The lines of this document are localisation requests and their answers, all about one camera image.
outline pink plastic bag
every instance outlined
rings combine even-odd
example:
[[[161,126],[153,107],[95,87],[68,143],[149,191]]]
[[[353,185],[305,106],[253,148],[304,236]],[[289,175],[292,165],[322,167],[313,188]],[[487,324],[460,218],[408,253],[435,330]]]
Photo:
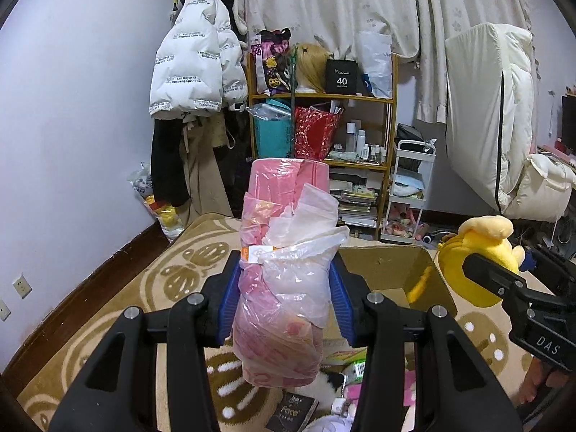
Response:
[[[290,213],[307,183],[327,192],[328,166],[301,159],[255,161],[249,192],[244,199],[240,229],[242,246],[260,245],[269,229],[270,219],[280,217],[287,206]],[[335,230],[334,234],[338,235],[332,242],[342,240],[343,230],[347,231],[342,228]],[[275,265],[271,257],[270,264],[276,269],[275,272],[271,271],[272,274],[282,275],[281,270],[289,266],[282,259],[283,256],[290,252],[298,255],[300,250],[306,249],[305,242],[298,245],[279,252],[279,265]],[[330,249],[335,253],[337,246],[334,248],[332,245]],[[245,260],[241,260],[240,264],[243,273],[238,284],[241,296],[234,318],[233,348],[242,360],[244,378],[258,387],[310,384],[322,360],[321,328],[289,310],[289,303],[281,303],[264,280],[261,264]]]

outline toiletry bottle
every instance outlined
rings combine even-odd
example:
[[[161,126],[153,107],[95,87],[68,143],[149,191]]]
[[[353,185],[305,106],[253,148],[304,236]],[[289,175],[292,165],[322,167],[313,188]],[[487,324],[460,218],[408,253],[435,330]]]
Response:
[[[356,138],[356,154],[358,157],[362,157],[362,150],[366,144],[366,131],[358,130],[358,137]]]
[[[346,152],[356,152],[356,123],[346,124]]]

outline yellow plush toy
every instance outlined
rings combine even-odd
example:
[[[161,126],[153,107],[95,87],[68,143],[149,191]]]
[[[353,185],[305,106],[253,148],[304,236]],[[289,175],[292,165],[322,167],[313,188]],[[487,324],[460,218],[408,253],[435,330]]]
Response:
[[[456,294],[476,307],[500,302],[500,297],[466,278],[462,264],[468,255],[479,253],[518,274],[525,254],[521,246],[512,248],[508,241],[513,231],[512,222],[504,216],[473,217],[460,226],[457,235],[438,245],[438,265]]]

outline white wall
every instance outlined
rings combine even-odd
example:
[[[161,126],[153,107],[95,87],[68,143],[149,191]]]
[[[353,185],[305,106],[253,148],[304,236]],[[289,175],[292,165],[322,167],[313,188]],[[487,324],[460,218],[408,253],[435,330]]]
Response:
[[[0,371],[44,317],[153,220],[154,55],[172,0],[20,0],[0,30]],[[19,299],[24,273],[32,293]]]
[[[536,58],[540,62],[541,80],[537,82],[537,144],[554,144],[562,94],[566,86],[576,83],[576,37],[553,0],[530,0],[532,31],[535,35]],[[397,120],[420,129],[425,138],[438,138],[430,200],[427,208],[464,215],[493,213],[479,196],[451,168],[446,157],[445,126],[414,121],[416,79],[414,64],[400,66]],[[555,99],[548,91],[556,93]],[[550,110],[553,108],[552,135],[548,134]]]

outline red gift bag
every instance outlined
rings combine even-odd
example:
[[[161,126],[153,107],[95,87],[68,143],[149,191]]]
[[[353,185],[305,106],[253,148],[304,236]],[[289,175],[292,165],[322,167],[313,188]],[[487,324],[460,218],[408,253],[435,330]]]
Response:
[[[332,146],[340,115],[311,107],[296,107],[294,156],[298,159],[323,160]]]

